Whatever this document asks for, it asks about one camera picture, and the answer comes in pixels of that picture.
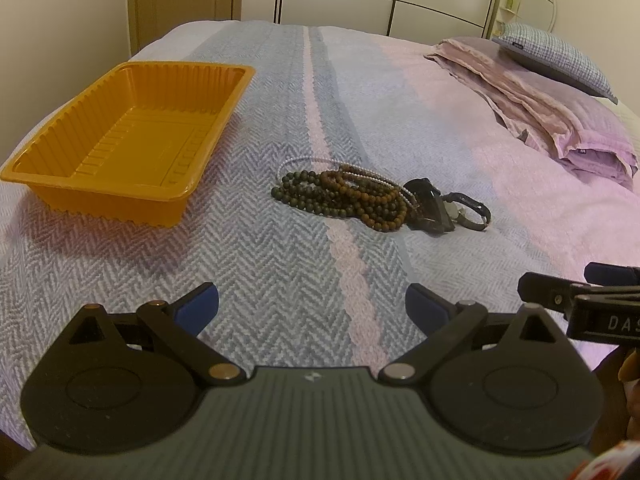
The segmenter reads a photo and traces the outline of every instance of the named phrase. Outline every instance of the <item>orange plastic tray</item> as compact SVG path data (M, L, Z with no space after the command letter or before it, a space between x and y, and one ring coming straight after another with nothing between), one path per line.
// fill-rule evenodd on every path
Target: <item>orange plastic tray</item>
M123 63L48 121L0 178L27 184L53 209L171 227L254 73Z

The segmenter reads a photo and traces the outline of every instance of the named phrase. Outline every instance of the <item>brown wooden beads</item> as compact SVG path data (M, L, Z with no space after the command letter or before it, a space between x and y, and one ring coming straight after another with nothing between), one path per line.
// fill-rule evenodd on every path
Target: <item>brown wooden beads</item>
M297 171L283 176L282 185L271 189L271 196L309 213L359 218L368 227L383 233L402 226L407 206L398 187L345 173L371 176L351 166L320 174Z

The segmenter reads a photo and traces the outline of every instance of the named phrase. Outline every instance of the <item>finger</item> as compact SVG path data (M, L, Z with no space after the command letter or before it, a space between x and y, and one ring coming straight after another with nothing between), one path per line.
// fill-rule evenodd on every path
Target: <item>finger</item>
M626 437L629 440L640 440L640 422L634 418L629 419L629 425L626 427Z
M618 371L618 380L623 383L635 381L640 379L640 359L638 358L638 352L634 352L625 359L622 363L620 370Z
M640 420L640 382L631 389L628 399L626 400L626 408L629 416Z

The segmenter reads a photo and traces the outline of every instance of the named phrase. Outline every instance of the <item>herringbone blanket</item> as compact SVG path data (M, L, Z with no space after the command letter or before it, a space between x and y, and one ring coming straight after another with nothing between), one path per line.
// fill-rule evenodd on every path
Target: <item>herringbone blanket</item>
M130 312L211 280L220 312L200 337L247 371L376 372L421 340L404 312L411 282L513 312L527 270L580 278L591 259L638 263L640 235L628 220L640 218L640 199L601 178L581 182L513 139L480 96L424 59L429 47L338 28L191 25L136 58L257 73L178 226L70 216L26 188L0 186L0 429L25 446L20 388L84 303ZM299 155L400 182L427 176L487 204L494 222L431 237L298 211L270 188L281 161ZM592 362L603 351L582 348Z

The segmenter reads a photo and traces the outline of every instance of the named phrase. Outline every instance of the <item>folded blanket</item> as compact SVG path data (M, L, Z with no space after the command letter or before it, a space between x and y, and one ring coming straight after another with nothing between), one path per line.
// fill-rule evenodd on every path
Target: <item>folded blanket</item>
M482 95L527 146L571 172L632 188L638 163L625 127L587 94L521 67L481 38L444 40L427 58Z

